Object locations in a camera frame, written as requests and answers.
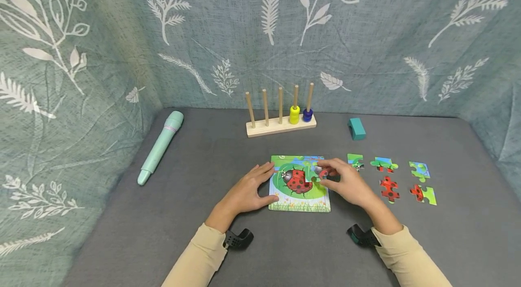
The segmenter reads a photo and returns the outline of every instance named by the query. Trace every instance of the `teal block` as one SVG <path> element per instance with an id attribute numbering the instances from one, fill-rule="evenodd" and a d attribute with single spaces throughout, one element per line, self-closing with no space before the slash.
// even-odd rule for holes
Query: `teal block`
<path id="1" fill-rule="evenodd" d="M 365 138 L 365 129 L 359 118 L 349 119 L 349 127 L 351 128 L 353 140 L 362 140 Z"/>

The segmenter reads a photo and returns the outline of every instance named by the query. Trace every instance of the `right hand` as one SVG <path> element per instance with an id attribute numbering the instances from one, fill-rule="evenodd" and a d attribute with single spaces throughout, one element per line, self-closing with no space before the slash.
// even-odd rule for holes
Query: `right hand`
<path id="1" fill-rule="evenodd" d="M 360 174 L 351 166 L 339 158 L 332 160 L 319 160 L 318 166 L 328 170 L 329 175 L 340 175 L 340 181 L 320 180 L 320 184 L 337 192 L 346 201 L 362 208 L 367 208 L 380 198 L 371 190 L 369 185 L 360 177 Z"/>

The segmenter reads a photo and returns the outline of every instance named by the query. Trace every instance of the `ladybug puzzle piece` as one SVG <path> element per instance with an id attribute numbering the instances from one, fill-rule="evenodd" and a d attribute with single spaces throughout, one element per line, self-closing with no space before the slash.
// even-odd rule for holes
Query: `ladybug puzzle piece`
<path id="1" fill-rule="evenodd" d="M 291 169 L 282 173 L 282 179 L 287 187 L 291 190 L 291 194 L 305 195 L 306 192 L 313 188 L 313 182 L 306 182 L 306 174 L 300 169 Z"/>
<path id="2" fill-rule="evenodd" d="M 380 181 L 380 185 L 385 187 L 385 190 L 382 191 L 382 196 L 386 197 L 390 203 L 394 203 L 395 199 L 400 198 L 400 194 L 392 190 L 393 188 L 398 188 L 398 183 L 391 181 L 390 177 L 384 176 L 384 180 Z"/>
<path id="3" fill-rule="evenodd" d="M 418 161 L 410 161 L 409 166 L 414 167 L 415 170 L 411 171 L 412 176 L 417 177 L 421 183 L 425 183 L 426 179 L 431 178 L 429 169 L 425 163 L 419 163 Z"/>
<path id="4" fill-rule="evenodd" d="M 438 205 L 436 202 L 436 195 L 434 194 L 434 189 L 431 187 L 425 187 L 425 191 L 422 190 L 422 186 L 415 184 L 414 188 L 409 190 L 411 194 L 416 195 L 416 201 L 425 202 L 425 198 L 429 201 L 431 205 Z"/>
<path id="5" fill-rule="evenodd" d="M 362 160 L 364 159 L 363 155 L 359 154 L 347 154 L 347 163 L 351 164 L 356 171 L 359 171 L 364 168 L 364 164 Z"/>
<path id="6" fill-rule="evenodd" d="M 383 172 L 385 168 L 387 173 L 394 173 L 394 170 L 398 168 L 398 164 L 394 164 L 391 158 L 375 157 L 370 164 L 376 166 L 376 169 L 380 172 Z"/>

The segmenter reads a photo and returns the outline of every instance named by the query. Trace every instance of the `black wrist device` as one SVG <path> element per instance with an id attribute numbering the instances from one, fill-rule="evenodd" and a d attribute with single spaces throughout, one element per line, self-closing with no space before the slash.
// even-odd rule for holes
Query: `black wrist device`
<path id="1" fill-rule="evenodd" d="M 364 232 L 358 224 L 351 226 L 347 230 L 347 235 L 360 246 L 381 246 L 371 229 Z"/>
<path id="2" fill-rule="evenodd" d="M 225 249 L 246 249 L 252 240 L 253 233 L 249 229 L 243 229 L 239 236 L 228 230 L 223 247 Z"/>

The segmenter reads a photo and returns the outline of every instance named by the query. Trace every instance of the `left hand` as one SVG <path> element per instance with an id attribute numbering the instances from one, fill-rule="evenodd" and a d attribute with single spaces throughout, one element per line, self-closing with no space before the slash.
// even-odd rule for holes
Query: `left hand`
<path id="1" fill-rule="evenodd" d="M 260 197 L 257 191 L 260 185 L 269 180 L 274 172 L 274 163 L 256 165 L 252 168 L 215 206 L 212 214 L 206 220 L 206 226 L 225 233 L 233 219 L 241 212 L 251 212 L 277 202 L 279 197 L 276 195 Z"/>

